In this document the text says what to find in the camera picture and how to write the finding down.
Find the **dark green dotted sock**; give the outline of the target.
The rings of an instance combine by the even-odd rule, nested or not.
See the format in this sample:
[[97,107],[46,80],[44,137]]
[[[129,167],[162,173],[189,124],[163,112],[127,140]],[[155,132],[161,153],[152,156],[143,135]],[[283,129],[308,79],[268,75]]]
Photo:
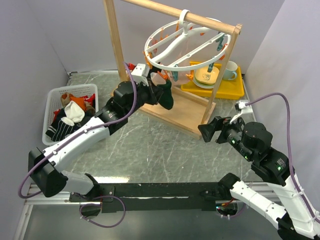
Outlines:
[[172,82],[166,80],[165,84],[158,84],[158,88],[162,89],[163,93],[158,103],[166,110],[171,110],[174,106],[174,99],[172,96]]

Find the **orange sock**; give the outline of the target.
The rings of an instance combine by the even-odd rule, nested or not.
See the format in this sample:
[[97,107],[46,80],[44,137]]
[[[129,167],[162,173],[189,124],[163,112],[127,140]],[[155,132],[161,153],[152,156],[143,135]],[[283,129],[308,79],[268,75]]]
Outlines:
[[87,110],[85,97],[75,97],[74,95],[69,95],[70,101],[75,102],[84,112]]

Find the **white small sock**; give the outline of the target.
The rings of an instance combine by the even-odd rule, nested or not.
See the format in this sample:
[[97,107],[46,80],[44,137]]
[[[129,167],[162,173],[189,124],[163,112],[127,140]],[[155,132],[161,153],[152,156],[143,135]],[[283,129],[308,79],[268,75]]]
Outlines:
[[82,108],[74,101],[70,101],[69,104],[64,108],[65,116],[61,118],[61,121],[69,126],[74,126],[80,123],[85,117],[85,112]]

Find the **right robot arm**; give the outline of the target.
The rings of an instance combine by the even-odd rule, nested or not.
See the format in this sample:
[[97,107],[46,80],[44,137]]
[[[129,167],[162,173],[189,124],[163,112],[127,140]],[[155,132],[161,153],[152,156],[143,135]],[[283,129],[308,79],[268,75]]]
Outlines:
[[219,183],[219,195],[223,199],[235,198],[268,220],[283,240],[318,240],[320,224],[316,213],[309,213],[303,195],[299,193],[296,175],[290,174],[288,157],[271,146],[272,134],[259,122],[245,123],[240,117],[216,116],[211,123],[201,124],[198,129],[208,143],[215,132],[220,132],[216,143],[229,143],[246,161],[251,169],[276,194],[277,204],[248,187],[232,173]]

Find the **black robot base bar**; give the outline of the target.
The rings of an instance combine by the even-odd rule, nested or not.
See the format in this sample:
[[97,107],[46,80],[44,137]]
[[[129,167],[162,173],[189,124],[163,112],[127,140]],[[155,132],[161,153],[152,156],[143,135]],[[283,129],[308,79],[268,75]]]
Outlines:
[[72,203],[101,204],[102,213],[122,211],[215,211],[216,203],[232,199],[230,189],[219,182],[101,183],[89,197],[72,193]]

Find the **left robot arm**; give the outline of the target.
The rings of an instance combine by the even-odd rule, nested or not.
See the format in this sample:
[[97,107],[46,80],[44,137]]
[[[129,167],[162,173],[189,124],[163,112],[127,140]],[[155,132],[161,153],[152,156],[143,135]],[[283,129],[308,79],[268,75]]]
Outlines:
[[144,104],[158,104],[162,94],[163,89],[152,82],[148,86],[131,81],[120,83],[113,97],[84,126],[43,151],[35,148],[29,152],[28,170],[33,182],[47,198],[66,191],[94,201],[100,194],[99,183],[88,173],[68,172],[66,167],[80,153],[127,124],[128,117]]

